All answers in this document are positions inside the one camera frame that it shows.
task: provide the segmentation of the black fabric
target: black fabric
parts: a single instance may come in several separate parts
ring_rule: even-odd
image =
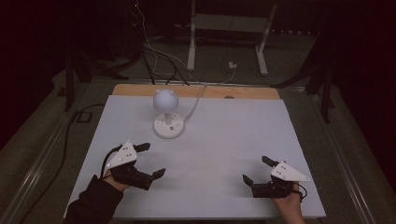
[[[122,197],[122,192],[94,175],[87,189],[69,204],[64,224],[107,223]]]

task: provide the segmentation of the lamp base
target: lamp base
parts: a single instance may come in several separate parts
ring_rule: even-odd
[[[165,114],[161,114],[154,121],[154,131],[161,138],[176,138],[184,129],[184,119],[175,113],[169,113],[170,123],[165,121]]]

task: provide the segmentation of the white tabletop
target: white tabletop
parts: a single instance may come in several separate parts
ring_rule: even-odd
[[[187,116],[196,98],[180,97],[177,113]],[[153,131],[159,115],[152,97],[109,96],[92,144],[78,176],[70,203],[99,175],[107,152],[131,140],[151,143],[138,153],[135,167],[147,174],[166,168],[150,189],[128,188],[115,218],[237,219],[268,218],[279,214],[271,199],[252,197],[242,178],[267,183],[272,168],[262,156],[285,161],[312,177],[301,182],[308,196],[304,217],[325,212],[304,154],[282,100],[201,98],[184,132],[161,139]]]

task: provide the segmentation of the dark background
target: dark background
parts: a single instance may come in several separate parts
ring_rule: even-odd
[[[159,34],[175,35],[175,23],[188,24],[190,2],[142,0],[148,22]],[[257,16],[246,1],[197,1],[203,11]],[[67,43],[111,58],[108,41],[122,29],[122,1],[103,19],[101,1],[3,1],[0,6],[0,148],[53,89],[51,78],[64,70]],[[370,148],[396,188],[396,9],[391,1],[282,1],[276,32],[320,33],[306,63],[326,63]]]

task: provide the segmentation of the person's arm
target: person's arm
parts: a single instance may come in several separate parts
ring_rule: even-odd
[[[298,183],[293,185],[293,190],[298,191]],[[277,210],[288,224],[305,224],[301,212],[301,196],[298,193],[291,193],[286,198],[273,199]]]
[[[116,182],[111,175],[103,180],[95,175],[87,189],[67,207],[64,224],[107,223],[113,218],[123,191],[128,187]]]

